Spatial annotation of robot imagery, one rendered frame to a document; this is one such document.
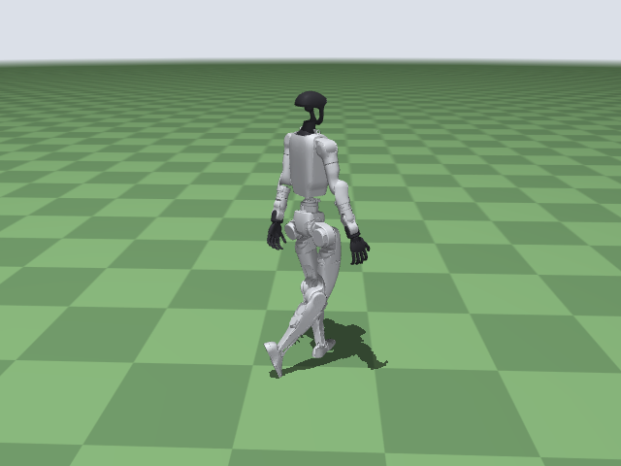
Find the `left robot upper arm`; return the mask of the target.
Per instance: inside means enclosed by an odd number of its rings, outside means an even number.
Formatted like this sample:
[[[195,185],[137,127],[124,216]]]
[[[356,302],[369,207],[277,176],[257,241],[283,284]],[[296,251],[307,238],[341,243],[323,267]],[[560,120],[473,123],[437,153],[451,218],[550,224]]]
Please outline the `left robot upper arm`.
[[[282,159],[282,174],[280,178],[280,183],[286,185],[292,185],[292,181],[290,178],[290,162],[289,162],[289,140],[293,133],[288,133],[284,137],[284,155]]]

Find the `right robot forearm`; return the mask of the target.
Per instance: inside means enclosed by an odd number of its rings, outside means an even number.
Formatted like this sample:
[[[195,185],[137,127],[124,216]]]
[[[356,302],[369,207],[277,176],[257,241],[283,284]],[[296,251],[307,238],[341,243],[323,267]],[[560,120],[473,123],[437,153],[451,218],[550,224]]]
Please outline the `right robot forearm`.
[[[335,184],[335,197],[336,201],[334,203],[338,207],[343,226],[348,227],[350,235],[357,233],[358,225],[349,203],[348,186],[345,182],[340,181]]]

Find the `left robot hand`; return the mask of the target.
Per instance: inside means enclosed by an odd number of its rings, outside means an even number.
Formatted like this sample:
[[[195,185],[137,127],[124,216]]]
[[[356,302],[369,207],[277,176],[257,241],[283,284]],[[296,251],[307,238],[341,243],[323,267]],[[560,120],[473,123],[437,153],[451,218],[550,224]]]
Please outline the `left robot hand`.
[[[281,226],[280,226],[280,224],[283,223],[283,219],[282,220],[277,219],[276,210],[273,210],[272,212],[271,222],[272,224],[268,231],[269,234],[267,238],[267,243],[273,249],[283,250],[283,248],[279,244],[279,237],[281,237],[281,239],[286,243],[286,240],[284,239],[283,234],[281,232]]]

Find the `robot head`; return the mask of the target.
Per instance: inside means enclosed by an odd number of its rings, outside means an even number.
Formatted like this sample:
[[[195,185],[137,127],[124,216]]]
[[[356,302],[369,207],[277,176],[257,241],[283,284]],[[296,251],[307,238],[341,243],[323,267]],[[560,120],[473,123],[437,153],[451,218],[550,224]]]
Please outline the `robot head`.
[[[305,107],[305,110],[310,112],[310,119],[304,121],[302,128],[296,135],[306,136],[315,134],[313,129],[315,129],[315,125],[319,125],[323,121],[324,106],[326,103],[327,99],[322,94],[315,91],[303,92],[296,98],[295,106]],[[319,110],[319,119],[315,118],[313,108]]]

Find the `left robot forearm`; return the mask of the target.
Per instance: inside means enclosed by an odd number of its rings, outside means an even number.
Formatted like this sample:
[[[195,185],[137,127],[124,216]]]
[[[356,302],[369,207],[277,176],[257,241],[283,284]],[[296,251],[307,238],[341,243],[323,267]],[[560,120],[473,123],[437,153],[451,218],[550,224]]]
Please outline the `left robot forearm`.
[[[278,220],[282,220],[284,218],[284,212],[287,208],[288,194],[290,193],[290,188],[280,183],[281,174],[278,180],[278,188],[277,188],[278,192],[277,192],[276,201],[274,203],[274,208],[273,208],[273,210],[277,211]]]

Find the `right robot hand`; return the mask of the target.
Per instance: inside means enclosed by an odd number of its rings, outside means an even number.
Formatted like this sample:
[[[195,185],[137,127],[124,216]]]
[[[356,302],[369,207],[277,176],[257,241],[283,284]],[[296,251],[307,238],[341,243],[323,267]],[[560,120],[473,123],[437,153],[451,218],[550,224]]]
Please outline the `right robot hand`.
[[[356,259],[357,260],[356,260],[355,265],[358,265],[359,263],[362,264],[363,261],[366,261],[368,259],[368,255],[367,255],[365,248],[367,248],[367,251],[370,251],[370,246],[364,241],[362,237],[359,237],[360,235],[359,228],[358,228],[358,232],[353,235],[350,235],[350,232],[347,226],[344,227],[344,230],[345,230],[347,238],[350,239],[350,251],[352,252],[352,262],[350,264],[353,265]],[[360,252],[360,256],[359,256],[359,252]],[[355,253],[356,253],[356,259],[355,259]],[[361,261],[360,261],[360,257],[361,257]]]

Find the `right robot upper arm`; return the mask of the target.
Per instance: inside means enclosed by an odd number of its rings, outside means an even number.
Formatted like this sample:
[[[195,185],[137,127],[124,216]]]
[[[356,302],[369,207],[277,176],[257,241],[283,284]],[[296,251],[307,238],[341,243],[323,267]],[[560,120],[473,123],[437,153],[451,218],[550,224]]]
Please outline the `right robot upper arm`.
[[[335,195],[335,184],[341,181],[339,180],[338,146],[335,141],[326,138],[318,138],[315,142],[316,152],[323,161],[329,188]]]

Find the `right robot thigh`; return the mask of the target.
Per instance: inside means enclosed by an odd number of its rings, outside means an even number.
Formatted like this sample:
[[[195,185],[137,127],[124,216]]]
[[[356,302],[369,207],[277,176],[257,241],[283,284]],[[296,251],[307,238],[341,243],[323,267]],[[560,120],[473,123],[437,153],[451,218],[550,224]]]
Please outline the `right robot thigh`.
[[[308,304],[316,292],[322,292],[328,300],[338,277],[341,264],[341,236],[336,227],[318,221],[312,227],[312,239],[320,247],[317,254],[317,287],[311,287],[305,293]]]

